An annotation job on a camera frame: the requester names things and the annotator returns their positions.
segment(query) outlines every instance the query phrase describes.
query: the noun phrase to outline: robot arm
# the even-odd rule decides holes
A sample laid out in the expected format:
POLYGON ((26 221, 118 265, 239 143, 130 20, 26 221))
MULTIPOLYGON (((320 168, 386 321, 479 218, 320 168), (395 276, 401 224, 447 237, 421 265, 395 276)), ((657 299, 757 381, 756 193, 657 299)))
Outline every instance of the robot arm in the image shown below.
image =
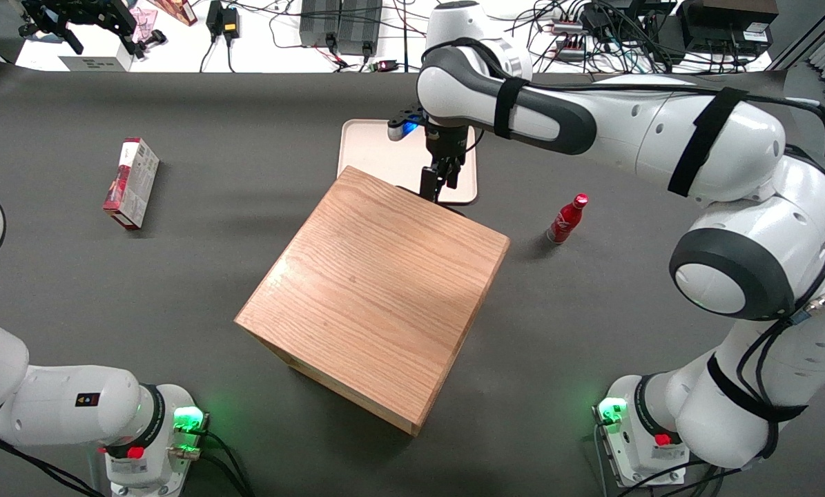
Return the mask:
MULTIPOLYGON (((0 248, 4 230, 0 204, 0 248)), ((23 340, 0 327, 0 443, 93 443, 116 493, 178 495, 188 471, 182 457, 198 436, 176 425, 204 427, 183 388, 140 384, 131 372, 105 366, 29 365, 23 340)))
MULTIPOLYGON (((431 14, 417 87, 432 155, 421 195, 436 200, 444 183, 452 188, 467 126, 475 126, 693 198, 705 210, 681 237, 669 273, 688 300, 737 323, 725 342, 680 370, 617 380, 602 402, 607 410, 599 409, 603 420, 616 421, 605 430, 607 444, 627 487, 649 474, 664 475, 650 485, 680 483, 684 469, 667 469, 687 462, 689 451, 724 468, 769 454, 770 431, 788 419, 765 419, 772 416, 727 393, 744 389, 735 368, 750 344, 803 299, 825 293, 825 160, 787 147, 784 127, 765 111, 678 79, 532 84, 528 57, 505 50, 488 24, 475 2, 444 3, 431 14), (700 126, 712 126, 706 147, 700 126), (698 147, 700 157, 690 150, 698 147), (683 188, 680 178, 687 178, 683 188)), ((773 340, 759 368, 772 400, 767 410, 800 411, 825 383, 825 315, 773 340)), ((754 362, 742 375, 750 384, 754 362)))

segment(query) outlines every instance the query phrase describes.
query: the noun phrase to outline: white table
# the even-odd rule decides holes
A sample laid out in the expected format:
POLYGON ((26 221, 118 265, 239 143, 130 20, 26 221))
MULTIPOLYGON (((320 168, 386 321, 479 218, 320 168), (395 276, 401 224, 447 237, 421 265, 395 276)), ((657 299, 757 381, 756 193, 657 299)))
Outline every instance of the white table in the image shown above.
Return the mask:
MULTIPOLYGON (((437 0, 406 0, 410 2, 407 7, 407 22, 412 28, 426 32, 427 17, 437 6, 437 0)), ((273 4, 276 12, 282 12, 286 8, 287 0, 279 0, 273 4)), ((247 0, 242 3, 248 6, 264 7, 272 4, 269 0, 247 0)), ((513 19, 521 12, 532 9, 532 0, 479 0, 487 14, 494 18, 513 19)), ((382 22, 380 27, 380 41, 378 41, 378 51, 371 62, 383 59, 396 59, 403 61, 403 30, 402 12, 396 6, 402 8, 402 0, 384 0, 382 10, 382 22)), ((301 12, 302 2, 296 0, 289 8, 291 13, 301 12)), ((147 0, 139 0, 137 7, 143 9, 157 9, 147 0)), ((157 13, 155 28, 160 29, 168 42, 164 45, 152 47, 145 59, 134 60, 130 67, 131 72, 198 72, 201 60, 210 46, 210 34, 204 25, 209 0, 200 0, 193 7, 197 14, 197 23, 194 26, 185 26, 182 22, 174 19, 165 12, 157 13)), ((280 46, 295 46, 299 44, 298 17, 282 16, 270 12, 249 12, 238 8, 240 17, 241 37, 232 44, 232 67, 236 72, 333 72, 336 64, 329 61, 324 53, 315 48, 280 48, 280 46), (273 37, 269 22, 273 28, 273 37)), ((510 21, 498 21, 503 28, 510 28, 513 25, 510 21)), ((87 45, 95 43, 95 38, 107 39, 114 37, 111 32, 99 29, 84 29, 83 35, 78 34, 81 43, 87 45)), ((529 26, 517 29, 514 33, 514 40, 521 46, 525 46, 529 37, 529 26)), ((535 54, 544 52, 552 41, 554 35, 548 32, 536 35, 531 51, 535 54)), ((421 54, 425 50, 425 38, 416 32, 409 31, 409 65, 418 66, 421 54)), ((68 70, 59 60, 59 56, 73 55, 71 48, 65 43, 55 44, 40 41, 27 41, 17 57, 17 65, 37 70, 68 70)), ((352 69, 359 69, 362 57, 348 56, 343 59, 349 65, 355 65, 352 69)), ((532 60, 536 61, 538 56, 532 55, 532 60)), ((690 63, 683 63, 675 67, 675 72, 701 72, 708 69, 709 65, 703 63, 699 56, 689 55, 686 57, 690 63)), ((722 57, 717 55, 715 60, 718 63, 722 57)), ((768 53, 763 54, 758 60, 747 66, 747 70, 763 70, 768 67, 770 59, 768 53)), ((547 61, 541 64, 541 70, 547 68, 547 61)), ((591 72, 616 72, 621 68, 619 57, 597 56, 593 57, 592 65, 588 64, 591 72)), ((583 72, 583 67, 578 64, 567 65, 559 61, 554 62, 547 69, 548 72, 583 72)), ((204 61, 204 72, 229 72, 227 63, 226 42, 223 38, 217 39, 216 47, 204 61)))

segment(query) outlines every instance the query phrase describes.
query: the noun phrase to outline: red bottle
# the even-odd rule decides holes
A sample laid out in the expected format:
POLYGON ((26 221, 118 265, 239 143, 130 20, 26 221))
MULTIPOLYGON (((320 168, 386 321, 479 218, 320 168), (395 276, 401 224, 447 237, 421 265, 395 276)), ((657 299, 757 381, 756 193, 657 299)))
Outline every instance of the red bottle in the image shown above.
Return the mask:
POLYGON ((560 245, 563 243, 578 223, 581 222, 583 207, 587 205, 587 195, 578 194, 571 204, 566 205, 556 215, 553 224, 547 230, 547 239, 560 245))

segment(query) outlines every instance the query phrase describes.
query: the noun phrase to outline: wooden box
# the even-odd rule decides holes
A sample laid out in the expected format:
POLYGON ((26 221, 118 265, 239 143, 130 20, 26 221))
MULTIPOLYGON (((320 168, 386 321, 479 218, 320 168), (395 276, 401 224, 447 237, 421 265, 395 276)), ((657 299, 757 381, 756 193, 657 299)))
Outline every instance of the wooden box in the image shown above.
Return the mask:
POLYGON ((348 167, 235 323, 295 370, 418 435, 509 243, 348 167))

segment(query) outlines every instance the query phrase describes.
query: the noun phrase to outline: white tray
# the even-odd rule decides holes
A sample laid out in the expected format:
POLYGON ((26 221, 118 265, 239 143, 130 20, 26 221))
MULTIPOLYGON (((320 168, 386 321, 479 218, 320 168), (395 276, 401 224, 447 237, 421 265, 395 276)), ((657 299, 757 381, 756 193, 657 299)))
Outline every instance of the white tray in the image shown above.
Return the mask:
MULTIPOLYGON (((475 139, 468 132, 468 146, 475 139)), ((430 166, 431 154, 425 148, 425 127, 419 126, 399 142, 387 138, 387 120, 352 119, 342 126, 339 170, 354 166, 394 186, 418 193, 421 168, 430 166)), ((476 149, 467 153, 458 174, 458 188, 440 192, 441 204, 466 205, 476 200, 476 149)))

